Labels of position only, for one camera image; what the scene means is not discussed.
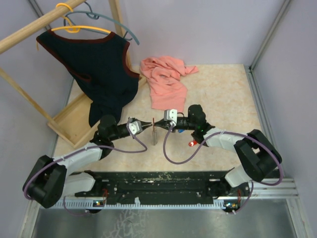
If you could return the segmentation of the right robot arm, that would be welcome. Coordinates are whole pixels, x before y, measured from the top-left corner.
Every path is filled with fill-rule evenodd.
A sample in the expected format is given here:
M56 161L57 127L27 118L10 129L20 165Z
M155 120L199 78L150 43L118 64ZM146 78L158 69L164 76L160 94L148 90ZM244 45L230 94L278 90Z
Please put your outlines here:
M200 147L218 147L235 152L241 164L230 170L222 180L221 190L227 196L233 196L245 182L262 183L275 169L279 170L279 180L275 185L280 184L284 177L280 154L260 130L242 134L219 129L207 122L201 105L191 105L186 117L178 116L176 109L166 110L164 118L154 125L169 133L179 129L190 130Z

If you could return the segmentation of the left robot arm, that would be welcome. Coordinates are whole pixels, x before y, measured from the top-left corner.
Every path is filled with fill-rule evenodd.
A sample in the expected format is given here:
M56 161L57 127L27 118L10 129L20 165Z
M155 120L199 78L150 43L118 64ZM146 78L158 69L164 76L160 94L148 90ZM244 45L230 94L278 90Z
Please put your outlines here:
M115 148L113 141L126 137L135 139L152 125L136 118L118 125L113 116L103 116L93 138L83 147L59 157L44 155L36 161L22 187L24 197L37 201L44 208L51 208L62 197L79 192L99 196L103 184L91 172L77 173L78 169L104 159L112 151L128 153Z

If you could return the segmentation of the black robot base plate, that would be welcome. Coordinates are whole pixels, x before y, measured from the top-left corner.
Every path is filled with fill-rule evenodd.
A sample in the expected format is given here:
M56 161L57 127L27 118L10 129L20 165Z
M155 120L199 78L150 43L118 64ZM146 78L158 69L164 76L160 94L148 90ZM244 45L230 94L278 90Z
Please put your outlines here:
M220 197L248 196L245 182L232 188L225 171L215 172L96 172L90 191L75 197L104 197L108 205L210 205Z

